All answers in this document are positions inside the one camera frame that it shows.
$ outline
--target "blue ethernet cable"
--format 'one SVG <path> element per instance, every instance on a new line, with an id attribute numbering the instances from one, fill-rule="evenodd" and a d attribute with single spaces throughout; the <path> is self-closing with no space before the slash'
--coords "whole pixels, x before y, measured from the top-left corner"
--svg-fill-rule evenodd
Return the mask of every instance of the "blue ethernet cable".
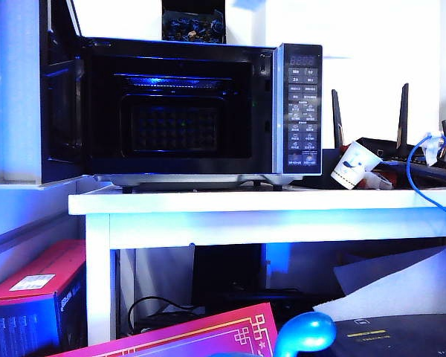
<path id="1" fill-rule="evenodd" d="M 407 159 L 407 166 L 406 166 L 406 170 L 407 170 L 407 177 L 408 177 L 408 182 L 411 185 L 411 188 L 414 189 L 414 191 L 419 194 L 421 197 L 423 197 L 424 199 L 426 199 L 427 201 L 431 202 L 432 204 L 434 204 L 435 206 L 441 208 L 444 212 L 446 212 L 446 207 L 441 205 L 440 203 L 436 202 L 434 199 L 431 199 L 430 197 L 424 195 L 415 185 L 415 183 L 413 182 L 413 179 L 411 178 L 411 172 L 410 172 L 410 162 L 411 162 L 411 158 L 413 157 L 413 155 L 415 154 L 415 151 L 427 140 L 430 140 L 433 136 L 432 135 L 427 135 L 425 138 L 423 138 L 423 140 L 421 140 L 419 143 L 417 143 L 410 151 L 410 154 L 408 155 L 408 159 Z M 442 135 L 442 139 L 443 139 L 443 145 L 442 147 L 444 147 L 446 145 L 446 137 L 444 135 Z"/>

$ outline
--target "digital display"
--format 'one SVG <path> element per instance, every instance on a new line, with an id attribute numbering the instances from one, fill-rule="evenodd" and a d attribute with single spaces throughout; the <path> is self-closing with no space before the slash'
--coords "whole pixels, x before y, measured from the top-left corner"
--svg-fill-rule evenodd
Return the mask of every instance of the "digital display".
<path id="1" fill-rule="evenodd" d="M 316 66 L 316 56 L 290 56 L 289 65 Z"/>

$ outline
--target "white table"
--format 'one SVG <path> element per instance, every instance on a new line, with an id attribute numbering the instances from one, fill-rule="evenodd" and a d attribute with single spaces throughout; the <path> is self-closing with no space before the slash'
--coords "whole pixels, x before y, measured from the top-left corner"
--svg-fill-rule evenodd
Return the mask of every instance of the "white table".
<path id="1" fill-rule="evenodd" d="M 446 207 L 446 189 L 423 190 Z M 241 190 L 69 196 L 85 215 L 88 342 L 115 339 L 113 249 L 446 237 L 446 213 L 411 190 Z"/>

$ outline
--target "white label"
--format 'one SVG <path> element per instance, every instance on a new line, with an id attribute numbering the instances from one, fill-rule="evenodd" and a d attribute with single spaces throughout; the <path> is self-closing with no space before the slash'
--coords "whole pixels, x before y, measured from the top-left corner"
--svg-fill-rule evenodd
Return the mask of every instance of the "white label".
<path id="1" fill-rule="evenodd" d="M 54 275 L 55 274 L 28 275 L 15 284 L 10 291 L 41 289 L 54 277 Z"/>

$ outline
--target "red box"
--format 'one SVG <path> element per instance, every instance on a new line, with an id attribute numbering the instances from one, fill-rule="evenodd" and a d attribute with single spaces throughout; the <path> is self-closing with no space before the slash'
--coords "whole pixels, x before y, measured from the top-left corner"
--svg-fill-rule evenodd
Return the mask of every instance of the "red box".
<path id="1" fill-rule="evenodd" d="M 85 242 L 67 239 L 0 284 L 0 357 L 87 345 Z"/>
<path id="2" fill-rule="evenodd" d="M 131 337 L 96 344 L 55 357 L 192 356 L 214 353 L 273 355 L 277 330 L 269 303 L 199 318 Z"/>

